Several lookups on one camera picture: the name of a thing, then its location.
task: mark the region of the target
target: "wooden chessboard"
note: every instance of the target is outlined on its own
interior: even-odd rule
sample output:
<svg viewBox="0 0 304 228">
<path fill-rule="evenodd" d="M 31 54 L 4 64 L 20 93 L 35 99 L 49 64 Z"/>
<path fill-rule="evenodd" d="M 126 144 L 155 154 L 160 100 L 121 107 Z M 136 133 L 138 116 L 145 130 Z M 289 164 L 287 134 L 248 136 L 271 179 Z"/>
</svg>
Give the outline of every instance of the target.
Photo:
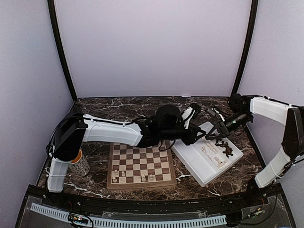
<svg viewBox="0 0 304 228">
<path fill-rule="evenodd" d="M 164 143 L 164 150 L 169 144 Z M 136 148 L 112 143 L 109 156 L 108 190 L 156 189 L 176 186 L 171 150 L 159 146 Z"/>
</svg>

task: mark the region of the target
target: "black marble surface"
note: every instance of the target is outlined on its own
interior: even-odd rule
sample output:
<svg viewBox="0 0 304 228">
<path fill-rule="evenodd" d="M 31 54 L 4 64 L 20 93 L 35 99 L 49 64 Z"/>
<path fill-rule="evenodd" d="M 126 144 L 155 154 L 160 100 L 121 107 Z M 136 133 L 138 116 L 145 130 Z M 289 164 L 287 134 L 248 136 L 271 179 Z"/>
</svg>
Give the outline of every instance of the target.
<svg viewBox="0 0 304 228">
<path fill-rule="evenodd" d="M 201 105 L 202 110 L 216 105 L 224 112 L 231 112 L 227 105 L 227 98 L 223 97 L 85 98 L 78 100 L 76 105 L 81 107 L 84 113 L 96 117 L 130 121 L 137 117 L 154 115 L 157 108 L 162 105 L 172 104 L 183 111 L 193 102 Z M 216 120 L 211 119 L 209 115 L 202 111 L 193 120 L 193 123 L 200 125 L 206 121 L 210 121 L 213 124 L 216 122 Z M 172 153 L 177 177 L 176 187 L 160 190 L 142 189 L 117 192 L 109 192 L 106 189 L 110 143 L 83 143 L 82 150 L 90 164 L 90 172 L 82 178 L 68 173 L 65 179 L 64 191 L 85 196 L 120 200 L 184 200 L 242 192 L 246 190 L 248 180 L 262 170 L 262 167 L 246 133 L 242 133 L 240 136 L 231 134 L 229 139 L 244 153 L 244 156 L 207 187 L 202 188 L 176 155 Z M 44 171 L 38 186 L 44 186 L 45 178 Z"/>
</svg>

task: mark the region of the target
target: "plastic tray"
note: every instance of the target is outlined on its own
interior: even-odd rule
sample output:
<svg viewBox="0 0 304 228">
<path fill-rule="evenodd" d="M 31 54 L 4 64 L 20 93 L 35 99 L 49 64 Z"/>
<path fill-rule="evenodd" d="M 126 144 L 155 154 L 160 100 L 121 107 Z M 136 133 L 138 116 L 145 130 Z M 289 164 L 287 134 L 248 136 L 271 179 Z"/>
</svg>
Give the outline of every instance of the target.
<svg viewBox="0 0 304 228">
<path fill-rule="evenodd" d="M 210 122 L 205 122 L 200 126 L 206 132 L 209 132 L 212 127 Z M 244 155 L 229 139 L 222 140 L 232 148 L 233 155 L 228 158 L 223 153 L 225 148 L 217 147 L 216 140 L 208 141 L 205 137 L 190 146 L 177 140 L 172 147 L 173 152 L 202 187 L 230 169 Z"/>
</svg>

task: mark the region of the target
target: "white wall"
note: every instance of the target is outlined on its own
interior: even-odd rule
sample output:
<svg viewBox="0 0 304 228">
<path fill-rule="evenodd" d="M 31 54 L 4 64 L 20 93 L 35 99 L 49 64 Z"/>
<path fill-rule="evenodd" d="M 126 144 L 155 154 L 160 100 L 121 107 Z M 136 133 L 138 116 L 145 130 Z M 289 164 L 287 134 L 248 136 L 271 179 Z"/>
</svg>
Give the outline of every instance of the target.
<svg viewBox="0 0 304 228">
<path fill-rule="evenodd" d="M 78 97 L 229 96 L 250 0 L 56 0 Z"/>
<path fill-rule="evenodd" d="M 304 105 L 304 3 L 260 1 L 252 44 L 239 92 Z M 284 128 L 255 117 L 250 130 L 266 161 L 280 148 Z M 298 227 L 304 227 L 304 163 L 281 180 Z"/>
<path fill-rule="evenodd" d="M 11 228 L 72 99 L 46 0 L 1 0 L 0 33 L 0 226 Z"/>
</svg>

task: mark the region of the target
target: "pawn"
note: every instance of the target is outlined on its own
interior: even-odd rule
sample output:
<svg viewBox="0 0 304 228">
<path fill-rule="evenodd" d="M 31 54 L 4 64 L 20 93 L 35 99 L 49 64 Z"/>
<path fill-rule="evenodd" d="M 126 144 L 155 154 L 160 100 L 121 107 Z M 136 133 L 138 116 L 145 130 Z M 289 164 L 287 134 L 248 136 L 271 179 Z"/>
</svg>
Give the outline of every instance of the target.
<svg viewBox="0 0 304 228">
<path fill-rule="evenodd" d="M 153 177 L 152 174 L 150 174 L 150 176 L 149 176 L 149 181 L 153 181 L 153 180 L 154 180 L 154 177 Z"/>
<path fill-rule="evenodd" d="M 146 182 L 146 176 L 142 174 L 142 182 Z"/>
</svg>

